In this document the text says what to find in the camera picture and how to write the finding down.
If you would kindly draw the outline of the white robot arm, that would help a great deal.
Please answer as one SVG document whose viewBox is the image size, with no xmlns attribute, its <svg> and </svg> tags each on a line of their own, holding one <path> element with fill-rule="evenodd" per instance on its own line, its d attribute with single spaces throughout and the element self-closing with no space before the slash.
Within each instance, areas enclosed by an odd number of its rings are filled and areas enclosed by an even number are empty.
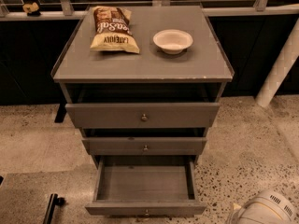
<svg viewBox="0 0 299 224">
<path fill-rule="evenodd" d="M 266 189 L 245 204 L 233 203 L 224 224 L 292 224 L 295 208 L 283 195 Z"/>
</svg>

